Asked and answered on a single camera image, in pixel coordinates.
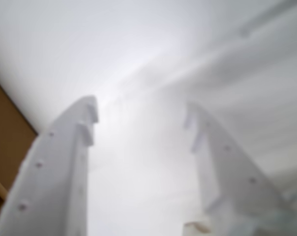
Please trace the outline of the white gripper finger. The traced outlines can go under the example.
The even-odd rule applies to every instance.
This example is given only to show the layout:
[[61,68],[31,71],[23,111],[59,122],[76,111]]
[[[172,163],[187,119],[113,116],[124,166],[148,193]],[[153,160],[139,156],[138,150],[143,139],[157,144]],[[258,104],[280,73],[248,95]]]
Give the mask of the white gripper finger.
[[289,204],[243,148],[210,113],[187,104],[186,125],[196,126],[203,210],[216,236],[285,236]]
[[41,132],[0,211],[0,236],[85,236],[97,102],[85,96]]

